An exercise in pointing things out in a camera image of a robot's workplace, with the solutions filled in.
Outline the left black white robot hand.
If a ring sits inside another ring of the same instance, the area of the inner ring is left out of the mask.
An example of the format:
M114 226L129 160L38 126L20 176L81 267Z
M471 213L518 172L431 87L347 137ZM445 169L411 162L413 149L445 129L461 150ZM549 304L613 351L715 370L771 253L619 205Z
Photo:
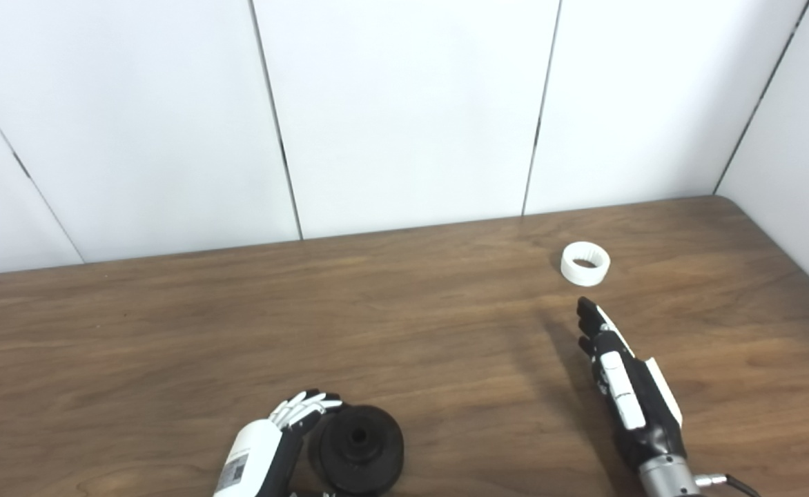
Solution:
M347 407L338 394L312 388L283 400L265 418L241 428L228 453L215 496L322 496L291 487L306 435L325 416Z

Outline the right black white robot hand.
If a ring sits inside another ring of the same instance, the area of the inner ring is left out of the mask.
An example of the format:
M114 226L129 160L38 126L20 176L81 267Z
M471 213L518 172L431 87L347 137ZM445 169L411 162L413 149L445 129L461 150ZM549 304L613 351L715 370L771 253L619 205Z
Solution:
M578 345L588 356L594 383L612 413L617 453L638 471L657 457L685 458L681 422L667 402L650 360L639 359L603 309L587 297L577 302Z

